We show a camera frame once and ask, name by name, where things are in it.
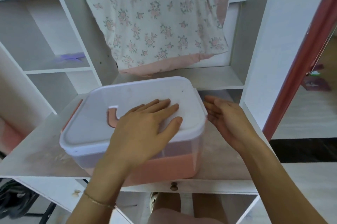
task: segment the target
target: bracelet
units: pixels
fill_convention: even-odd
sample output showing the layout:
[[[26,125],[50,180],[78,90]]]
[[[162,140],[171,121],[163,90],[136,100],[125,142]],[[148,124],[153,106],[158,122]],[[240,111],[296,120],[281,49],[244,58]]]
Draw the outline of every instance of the bracelet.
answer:
[[[94,200],[91,196],[89,196],[87,194],[86,191],[83,191],[83,195],[85,195],[87,198],[89,198],[91,200],[91,202],[97,204],[97,205],[100,205],[100,206],[103,206],[103,207],[107,207],[107,208],[111,208],[111,209],[114,209],[115,208],[115,205],[111,205],[111,204],[104,204],[104,203],[100,203],[100,202],[97,202],[96,200]]]

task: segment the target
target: black floor stripe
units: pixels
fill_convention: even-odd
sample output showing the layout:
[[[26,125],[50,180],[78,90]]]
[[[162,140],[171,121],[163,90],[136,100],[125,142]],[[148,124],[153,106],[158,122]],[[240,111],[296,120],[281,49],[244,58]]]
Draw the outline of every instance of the black floor stripe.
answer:
[[[337,138],[271,140],[281,163],[337,162]]]

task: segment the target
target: storage box with white lid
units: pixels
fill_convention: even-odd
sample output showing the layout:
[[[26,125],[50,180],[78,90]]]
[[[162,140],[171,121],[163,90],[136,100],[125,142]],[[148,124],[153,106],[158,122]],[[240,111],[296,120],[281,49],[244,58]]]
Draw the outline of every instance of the storage box with white lid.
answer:
[[[109,85],[91,91],[62,132],[61,147],[92,174],[115,130],[109,125],[108,110],[116,109],[119,119],[133,107],[156,98],[169,98],[171,104],[179,104],[179,110],[164,122],[163,128],[176,116],[181,116],[183,123],[164,150],[133,170],[123,186],[194,176],[199,168],[207,112],[197,90],[184,77]]]

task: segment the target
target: forearm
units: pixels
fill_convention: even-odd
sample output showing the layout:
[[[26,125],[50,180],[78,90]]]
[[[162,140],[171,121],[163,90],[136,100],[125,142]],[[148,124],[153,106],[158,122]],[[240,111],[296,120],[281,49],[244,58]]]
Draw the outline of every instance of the forearm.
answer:
[[[326,223],[262,140],[241,154],[268,216],[275,223]]]
[[[106,163],[97,164],[94,174],[86,188],[86,195],[82,195],[67,224],[105,224],[109,223],[112,208],[115,205],[120,188],[129,170],[121,164],[111,163],[106,168]]]

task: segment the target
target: drawer knob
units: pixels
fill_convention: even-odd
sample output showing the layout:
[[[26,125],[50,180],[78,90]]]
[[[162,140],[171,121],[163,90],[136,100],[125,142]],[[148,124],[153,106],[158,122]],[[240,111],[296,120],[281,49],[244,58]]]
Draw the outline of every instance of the drawer knob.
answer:
[[[72,193],[71,195],[73,197],[79,197],[80,196],[79,193],[81,193],[81,190],[75,189],[74,193]]]
[[[170,189],[172,190],[172,191],[177,191],[178,190],[178,183],[176,183],[176,182],[172,182],[171,183],[171,187],[170,187]]]

